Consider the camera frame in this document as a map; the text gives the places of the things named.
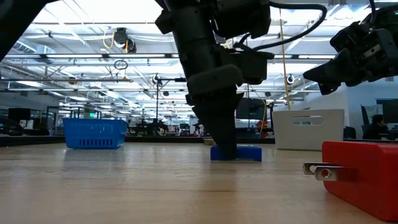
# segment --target blue object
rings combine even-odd
[[[262,149],[257,146],[237,146],[238,148],[238,159],[250,159],[254,161],[262,161]],[[210,159],[212,161],[222,161],[224,157],[220,151],[220,148],[215,145],[210,149]]]
[[[117,149],[124,144],[127,122],[108,119],[64,118],[67,147],[72,149]]]

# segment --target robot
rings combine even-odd
[[[5,0],[0,3],[0,25],[14,25],[0,32],[0,60],[48,2],[55,0]],[[281,4],[270,0],[155,0],[163,8],[156,25],[163,34],[173,32],[187,78],[187,103],[193,106],[224,157],[236,158],[234,112],[243,97],[237,86],[258,85],[265,80],[267,61],[274,54],[260,50],[297,40],[316,29],[326,18],[319,4]],[[355,86],[396,75],[398,69],[398,6],[376,11],[355,22],[331,40],[338,55],[328,63],[304,73],[318,82],[323,95],[341,83]],[[289,39],[250,48],[244,41],[266,35],[271,24],[270,7],[320,10],[322,16],[311,28]],[[243,35],[233,49],[216,39]]]

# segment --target table surface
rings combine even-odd
[[[383,223],[303,175],[320,152],[262,147],[263,163],[210,162],[202,144],[0,148],[0,222]]]

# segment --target red power adapter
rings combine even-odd
[[[398,221],[398,144],[324,142],[322,161],[305,163],[304,173],[365,212]]]

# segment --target red box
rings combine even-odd
[[[398,144],[324,142],[322,161],[354,171],[324,181],[327,191],[381,220],[398,221]]]

